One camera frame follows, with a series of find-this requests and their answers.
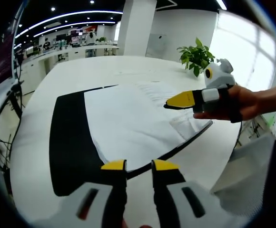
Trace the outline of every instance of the white wall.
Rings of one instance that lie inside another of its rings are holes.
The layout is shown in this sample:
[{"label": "white wall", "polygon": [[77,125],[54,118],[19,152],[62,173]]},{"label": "white wall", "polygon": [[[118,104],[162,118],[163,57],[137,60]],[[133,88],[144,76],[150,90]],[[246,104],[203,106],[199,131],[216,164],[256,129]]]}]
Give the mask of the white wall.
[{"label": "white wall", "polygon": [[194,46],[198,37],[210,46],[218,14],[195,9],[173,9],[156,12],[151,34],[167,36],[163,59],[179,62],[178,47]]},{"label": "white wall", "polygon": [[114,41],[114,35],[115,35],[115,31],[113,26],[105,26],[104,37],[106,37],[107,40]]},{"label": "white wall", "polygon": [[97,29],[97,38],[103,37],[105,33],[105,26],[99,25]]}]

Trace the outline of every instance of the green leaves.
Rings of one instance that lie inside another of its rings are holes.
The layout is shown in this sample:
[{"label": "green leaves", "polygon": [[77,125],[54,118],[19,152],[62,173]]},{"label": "green leaves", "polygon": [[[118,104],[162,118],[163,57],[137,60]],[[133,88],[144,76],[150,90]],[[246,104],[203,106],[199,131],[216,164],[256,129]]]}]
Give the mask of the green leaves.
[{"label": "green leaves", "polygon": [[181,53],[181,64],[186,64],[185,69],[191,70],[194,68],[194,75],[198,76],[200,70],[205,69],[210,62],[214,61],[215,56],[209,52],[209,47],[202,45],[198,38],[196,38],[195,42],[196,47],[179,47],[177,51]]},{"label": "green leaves", "polygon": [[206,60],[204,60],[204,59],[201,61],[201,67],[202,67],[203,69],[205,69],[208,65],[209,65],[208,61],[206,61]]},{"label": "green leaves", "polygon": [[195,75],[196,77],[198,77],[198,75],[199,75],[199,67],[198,67],[198,66],[195,66],[195,67],[194,67],[194,75]]},{"label": "green leaves", "polygon": [[190,65],[190,67],[189,67],[189,70],[192,69],[194,66],[195,66],[195,64],[192,63],[192,64]]},{"label": "green leaves", "polygon": [[197,47],[203,47],[203,44],[200,42],[200,40],[196,37],[195,43]]}]

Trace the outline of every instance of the white table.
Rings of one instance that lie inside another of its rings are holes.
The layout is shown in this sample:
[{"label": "white table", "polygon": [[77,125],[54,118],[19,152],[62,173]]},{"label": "white table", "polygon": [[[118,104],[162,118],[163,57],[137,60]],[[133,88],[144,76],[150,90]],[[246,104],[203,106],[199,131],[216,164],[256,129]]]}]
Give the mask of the white table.
[{"label": "white table", "polygon": [[113,45],[91,45],[83,47],[69,47],[63,50],[52,50],[37,57],[32,57],[22,64],[21,81],[24,81],[22,86],[23,94],[34,91],[41,81],[45,78],[48,72],[56,65],[58,55],[69,55],[69,60],[85,58],[86,50],[97,50],[97,56],[103,56],[105,49],[113,50],[113,54],[117,55],[117,46]]},{"label": "white table", "polygon": [[[203,76],[190,78],[179,63],[129,56],[64,62],[44,78],[23,112],[10,161],[15,205],[27,221],[50,218],[59,210],[62,199],[53,192],[49,168],[49,133],[57,97],[137,81],[165,81],[182,90],[205,87]],[[187,180],[197,181],[209,190],[228,162],[239,128],[239,123],[214,121],[200,137],[169,160],[180,165]],[[158,227],[151,171],[129,180],[127,193],[124,218],[128,226]]]}]

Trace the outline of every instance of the ceiling light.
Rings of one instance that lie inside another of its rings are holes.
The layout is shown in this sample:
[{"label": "ceiling light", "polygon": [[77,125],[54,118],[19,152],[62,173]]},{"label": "ceiling light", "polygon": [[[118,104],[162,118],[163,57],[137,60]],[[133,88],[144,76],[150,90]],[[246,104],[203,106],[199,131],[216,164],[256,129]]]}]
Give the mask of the ceiling light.
[{"label": "ceiling light", "polygon": [[227,10],[227,7],[225,6],[223,0],[216,0],[216,1],[223,10]]},{"label": "ceiling light", "polygon": [[50,31],[53,31],[55,29],[60,29],[60,28],[64,28],[64,27],[67,27],[67,26],[72,26],[72,25],[82,25],[82,24],[102,24],[102,23],[106,23],[106,24],[115,24],[115,22],[112,22],[112,21],[89,21],[89,22],[80,22],[80,23],[74,23],[74,24],[69,24],[69,25],[62,25],[62,26],[59,26],[59,27],[56,27],[56,28],[51,28],[51,29],[48,29],[46,31],[43,31],[39,34],[36,34],[34,35],[33,37],[38,37],[44,33],[47,33],[47,32],[50,32]]},{"label": "ceiling light", "polygon": [[[59,16],[56,16],[56,17],[49,18],[47,20],[41,21],[38,24],[35,24],[35,25],[29,27],[28,29],[31,30],[31,29],[33,29],[33,28],[35,28],[35,27],[37,27],[37,26],[39,26],[41,24],[44,24],[44,23],[46,23],[48,21],[51,21],[51,20],[55,20],[55,19],[58,19],[58,18],[63,18],[63,17],[71,16],[71,15],[83,14],[83,13],[115,13],[115,14],[123,14],[123,12],[107,11],[107,10],[90,10],[90,11],[80,11],[80,12],[66,13],[66,14],[62,14],[62,15],[59,15]],[[25,32],[28,31],[28,29],[22,31],[15,38],[18,38],[19,36],[23,35]]]},{"label": "ceiling light", "polygon": [[17,46],[15,46],[13,49],[17,49],[18,47],[20,47],[22,44],[18,44]]}]

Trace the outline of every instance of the black fabric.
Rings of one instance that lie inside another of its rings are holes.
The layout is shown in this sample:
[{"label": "black fabric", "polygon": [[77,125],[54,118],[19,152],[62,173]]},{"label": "black fabric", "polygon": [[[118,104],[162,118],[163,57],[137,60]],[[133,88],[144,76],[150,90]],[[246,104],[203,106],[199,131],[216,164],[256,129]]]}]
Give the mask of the black fabric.
[{"label": "black fabric", "polygon": [[[104,163],[99,158],[89,132],[84,101],[85,92],[97,89],[102,88],[81,91],[57,98],[49,139],[51,181],[57,196],[67,196],[83,183],[97,183],[99,180],[100,167]],[[199,137],[208,127],[180,147],[158,159],[167,160],[171,158]],[[151,163],[128,172],[127,179],[136,177],[150,169]]]},{"label": "black fabric", "polygon": [[50,42],[46,41],[43,45],[44,50],[49,50],[50,49]]},{"label": "black fabric", "polygon": [[221,96],[221,102],[224,107],[228,107],[229,119],[231,123],[238,123],[243,121],[243,116],[239,111],[240,105],[239,101],[236,99],[231,99],[227,89],[218,89],[218,93]]}]

